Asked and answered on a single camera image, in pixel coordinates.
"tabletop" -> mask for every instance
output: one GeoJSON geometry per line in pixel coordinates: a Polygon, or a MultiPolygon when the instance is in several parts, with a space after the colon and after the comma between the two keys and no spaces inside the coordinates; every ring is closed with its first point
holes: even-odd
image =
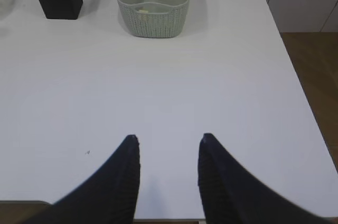
{"type": "Polygon", "coordinates": [[[76,21],[17,0],[0,21],[0,200],[54,203],[129,134],[136,219],[204,219],[197,160],[213,133],[252,174],[338,216],[338,175],[265,0],[191,0],[181,35],[131,36],[117,0],[76,21]]]}

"green basket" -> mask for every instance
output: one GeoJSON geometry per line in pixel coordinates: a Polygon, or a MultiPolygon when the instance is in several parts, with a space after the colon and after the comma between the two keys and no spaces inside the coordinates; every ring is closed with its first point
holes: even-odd
{"type": "Polygon", "coordinates": [[[118,4],[133,35],[173,38],[182,32],[189,0],[118,0],[118,4]]]}

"wooden floor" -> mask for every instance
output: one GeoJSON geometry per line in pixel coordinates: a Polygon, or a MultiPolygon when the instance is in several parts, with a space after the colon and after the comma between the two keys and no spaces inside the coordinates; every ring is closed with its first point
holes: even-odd
{"type": "MultiPolygon", "coordinates": [[[[338,167],[338,33],[284,33],[282,38],[338,167]]],[[[0,204],[0,223],[20,223],[45,207],[48,206],[0,204]]]]}

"white table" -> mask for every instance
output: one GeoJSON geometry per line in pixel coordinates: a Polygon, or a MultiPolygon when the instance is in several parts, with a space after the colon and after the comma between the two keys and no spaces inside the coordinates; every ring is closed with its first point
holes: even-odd
{"type": "Polygon", "coordinates": [[[278,193],[338,216],[338,175],[265,0],[191,0],[165,40],[127,33],[116,0],[84,0],[77,21],[19,0],[0,51],[0,200],[54,203],[136,134],[136,218],[203,219],[212,132],[278,193]]]}

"plastic basket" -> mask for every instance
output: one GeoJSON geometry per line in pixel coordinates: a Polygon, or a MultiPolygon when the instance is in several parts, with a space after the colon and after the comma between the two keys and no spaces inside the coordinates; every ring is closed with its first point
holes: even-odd
{"type": "Polygon", "coordinates": [[[172,38],[182,32],[189,0],[118,0],[118,4],[133,35],[172,38]]]}

